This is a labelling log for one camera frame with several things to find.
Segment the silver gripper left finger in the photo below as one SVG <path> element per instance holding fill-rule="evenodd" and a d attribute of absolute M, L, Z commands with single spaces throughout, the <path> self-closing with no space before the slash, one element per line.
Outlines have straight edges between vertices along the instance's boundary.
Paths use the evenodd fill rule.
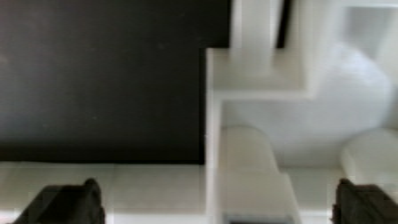
<path fill-rule="evenodd" d="M 47 185 L 10 224 L 104 224 L 95 180 L 88 178 L 81 185 Z"/>

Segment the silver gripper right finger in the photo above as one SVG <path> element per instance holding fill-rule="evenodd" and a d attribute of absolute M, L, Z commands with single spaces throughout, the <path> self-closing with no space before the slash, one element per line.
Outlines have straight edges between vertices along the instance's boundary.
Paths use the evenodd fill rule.
<path fill-rule="evenodd" d="M 398 203 L 374 184 L 339 180 L 331 224 L 398 224 Z"/>

